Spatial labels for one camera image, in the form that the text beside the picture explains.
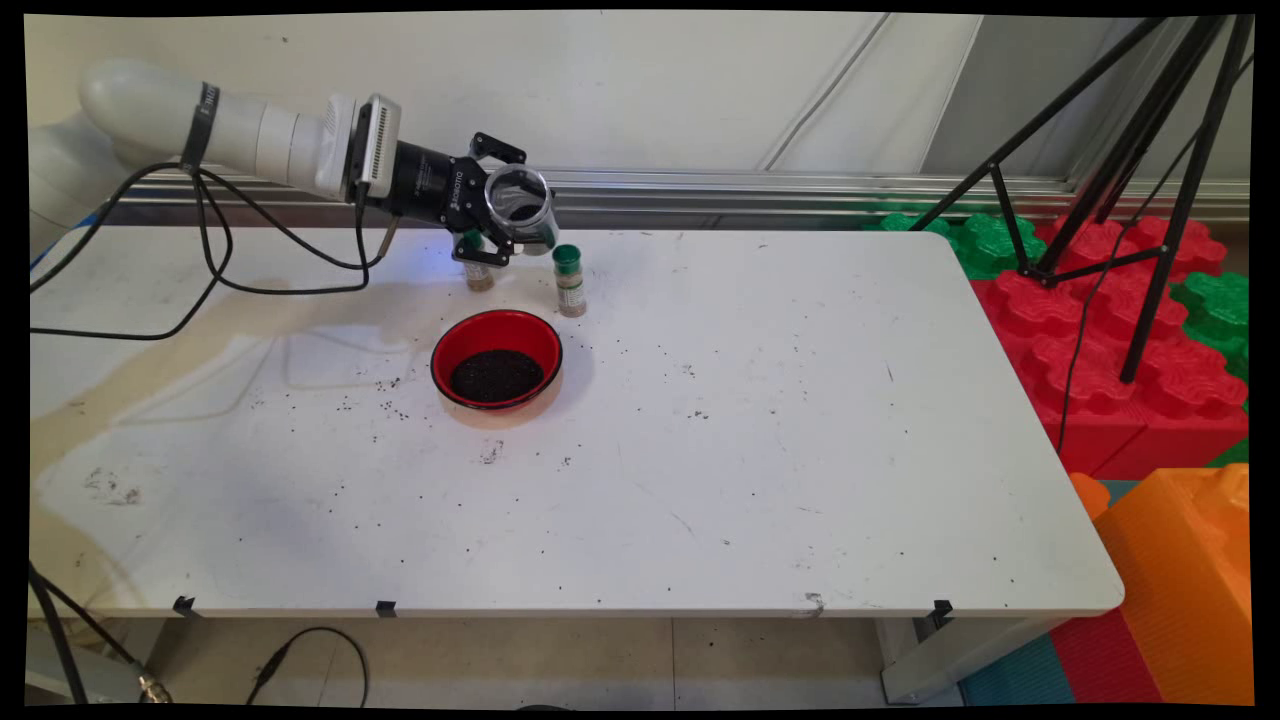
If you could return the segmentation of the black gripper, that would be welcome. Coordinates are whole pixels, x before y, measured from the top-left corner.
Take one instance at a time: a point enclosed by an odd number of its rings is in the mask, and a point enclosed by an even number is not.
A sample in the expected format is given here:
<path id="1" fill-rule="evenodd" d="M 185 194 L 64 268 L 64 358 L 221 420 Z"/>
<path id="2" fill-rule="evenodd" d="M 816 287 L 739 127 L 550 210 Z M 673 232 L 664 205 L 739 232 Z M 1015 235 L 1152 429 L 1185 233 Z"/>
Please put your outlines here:
<path id="1" fill-rule="evenodd" d="M 492 218 L 485 170 L 522 165 L 527 154 L 490 135 L 475 133 L 468 154 L 451 156 L 415 143 L 397 143 L 385 211 L 451 231 L 458 263 L 506 268 L 513 238 Z"/>

